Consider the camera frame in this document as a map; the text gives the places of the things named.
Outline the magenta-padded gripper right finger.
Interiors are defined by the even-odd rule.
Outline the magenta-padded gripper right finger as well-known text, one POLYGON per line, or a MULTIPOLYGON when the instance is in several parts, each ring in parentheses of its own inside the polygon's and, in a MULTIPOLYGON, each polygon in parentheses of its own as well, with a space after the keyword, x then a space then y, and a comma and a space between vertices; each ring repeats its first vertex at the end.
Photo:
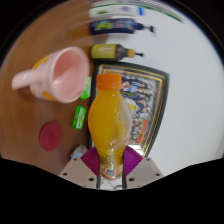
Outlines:
POLYGON ((163 177, 151 158, 143 158, 127 146, 123 153, 122 187, 133 189, 143 187, 163 177))

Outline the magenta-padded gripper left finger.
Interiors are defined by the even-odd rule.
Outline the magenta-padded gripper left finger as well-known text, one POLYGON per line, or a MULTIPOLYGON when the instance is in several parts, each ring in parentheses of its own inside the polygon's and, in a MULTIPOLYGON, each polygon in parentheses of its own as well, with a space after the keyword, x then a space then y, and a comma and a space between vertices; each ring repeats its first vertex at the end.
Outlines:
POLYGON ((101 174, 97 149, 93 147, 80 158, 72 158, 59 176, 84 188, 99 189, 101 174))

